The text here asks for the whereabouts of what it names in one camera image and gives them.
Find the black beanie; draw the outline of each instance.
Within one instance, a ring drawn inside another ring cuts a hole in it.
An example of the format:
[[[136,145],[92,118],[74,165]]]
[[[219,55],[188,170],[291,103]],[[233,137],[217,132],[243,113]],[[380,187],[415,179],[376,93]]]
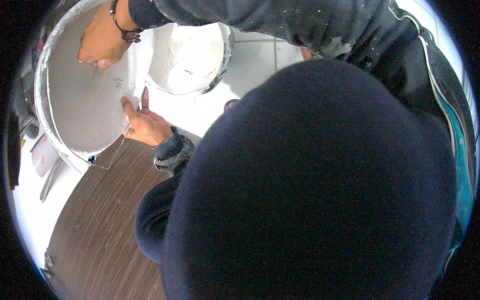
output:
[[[168,220],[173,299],[425,299],[455,220],[443,122],[336,60],[279,71],[211,126]]]

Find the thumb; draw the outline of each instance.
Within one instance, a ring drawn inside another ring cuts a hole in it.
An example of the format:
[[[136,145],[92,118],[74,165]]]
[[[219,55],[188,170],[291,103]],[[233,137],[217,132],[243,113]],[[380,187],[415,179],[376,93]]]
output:
[[[138,117],[138,112],[133,108],[133,104],[127,97],[122,97],[120,99],[123,106],[123,112],[127,115],[130,122]]]

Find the man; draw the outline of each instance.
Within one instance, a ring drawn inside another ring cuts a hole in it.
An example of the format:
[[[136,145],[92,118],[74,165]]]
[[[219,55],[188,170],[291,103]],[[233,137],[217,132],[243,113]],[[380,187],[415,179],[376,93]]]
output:
[[[79,60],[108,68],[141,29],[172,21],[223,22],[326,58],[249,92],[193,154],[147,91],[139,112],[122,99],[127,137],[172,176],[135,222],[169,299],[428,297],[468,225],[475,139],[461,86],[414,17],[388,1],[113,6],[117,24],[108,3]]]

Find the wood grain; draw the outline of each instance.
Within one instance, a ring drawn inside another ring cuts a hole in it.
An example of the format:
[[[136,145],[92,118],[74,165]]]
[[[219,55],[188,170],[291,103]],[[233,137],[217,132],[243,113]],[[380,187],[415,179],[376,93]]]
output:
[[[91,167],[80,180],[48,246],[59,299],[165,299],[160,265],[141,253],[133,233],[140,199],[167,179],[152,157],[151,147],[127,139],[110,170]]]

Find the hand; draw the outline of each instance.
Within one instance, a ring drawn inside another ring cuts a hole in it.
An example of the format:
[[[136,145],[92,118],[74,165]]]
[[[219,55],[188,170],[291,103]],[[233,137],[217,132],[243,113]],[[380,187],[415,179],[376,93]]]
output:
[[[148,89],[145,87],[142,96],[142,109],[136,111],[127,97],[121,98],[123,111],[130,119],[130,128],[123,133],[130,139],[158,146],[173,134],[170,125],[164,118],[148,109]]]
[[[98,9],[80,38],[80,49],[77,53],[79,61],[98,64],[101,69],[108,69],[121,60],[131,44],[121,38],[121,31],[109,12],[110,4],[111,1],[108,1]],[[121,29],[137,29],[128,11],[128,0],[117,2],[115,19]]]

